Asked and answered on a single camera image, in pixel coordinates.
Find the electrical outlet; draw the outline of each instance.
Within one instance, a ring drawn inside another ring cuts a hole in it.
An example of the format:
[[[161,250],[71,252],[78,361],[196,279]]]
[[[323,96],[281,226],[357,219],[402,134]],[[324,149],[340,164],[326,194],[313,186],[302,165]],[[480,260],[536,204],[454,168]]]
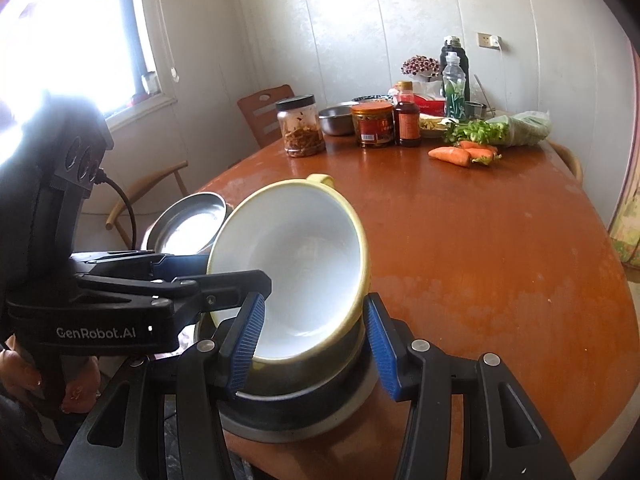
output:
[[[481,48],[493,48],[495,50],[500,49],[495,42],[491,41],[491,34],[483,34],[482,32],[478,32],[478,46]]]

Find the window sill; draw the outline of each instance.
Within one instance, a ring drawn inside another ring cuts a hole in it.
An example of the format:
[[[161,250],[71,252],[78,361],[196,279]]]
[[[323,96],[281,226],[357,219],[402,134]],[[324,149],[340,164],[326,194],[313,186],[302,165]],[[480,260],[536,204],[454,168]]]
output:
[[[149,99],[109,117],[107,126],[109,131],[113,133],[133,121],[173,103],[177,103],[175,97],[169,97],[165,94],[151,96]]]

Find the screw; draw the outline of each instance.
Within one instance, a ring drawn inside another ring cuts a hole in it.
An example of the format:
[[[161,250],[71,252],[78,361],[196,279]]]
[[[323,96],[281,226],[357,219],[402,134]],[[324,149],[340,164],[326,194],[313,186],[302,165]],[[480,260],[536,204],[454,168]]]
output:
[[[431,345],[424,339],[416,339],[411,343],[411,348],[413,348],[416,352],[426,352],[429,348],[431,348]]]
[[[131,368],[136,368],[140,366],[142,363],[144,363],[145,361],[146,361],[146,357],[139,357],[138,359],[135,359],[132,362],[130,362],[129,366]]]
[[[500,364],[500,358],[496,354],[488,353],[484,354],[482,360],[489,366],[497,366]]]
[[[196,345],[199,352],[211,352],[215,347],[216,344],[211,339],[203,339]]]
[[[151,306],[169,306],[171,305],[171,300],[167,298],[158,298],[157,300],[151,300]]]

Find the black thermos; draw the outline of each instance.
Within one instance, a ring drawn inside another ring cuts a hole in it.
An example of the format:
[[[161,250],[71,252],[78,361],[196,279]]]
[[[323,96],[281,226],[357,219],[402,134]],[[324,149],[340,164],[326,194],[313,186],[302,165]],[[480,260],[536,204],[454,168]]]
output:
[[[455,52],[460,58],[460,68],[465,73],[465,101],[471,101],[469,93],[469,58],[466,56],[465,49],[460,45],[460,38],[455,36],[446,36],[444,46],[440,51],[440,75],[447,67],[447,52]],[[442,84],[442,95],[444,95],[444,83]]]

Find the orange jar lid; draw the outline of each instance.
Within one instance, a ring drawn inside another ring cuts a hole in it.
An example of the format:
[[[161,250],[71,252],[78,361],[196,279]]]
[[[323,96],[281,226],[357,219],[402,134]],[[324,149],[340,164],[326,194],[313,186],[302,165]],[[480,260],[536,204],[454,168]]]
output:
[[[376,113],[376,112],[390,112],[392,111],[394,106],[391,103],[386,103],[382,101],[377,102],[369,102],[369,103],[361,103],[359,105],[353,105],[351,107],[352,112],[356,112],[357,114],[361,113]]]

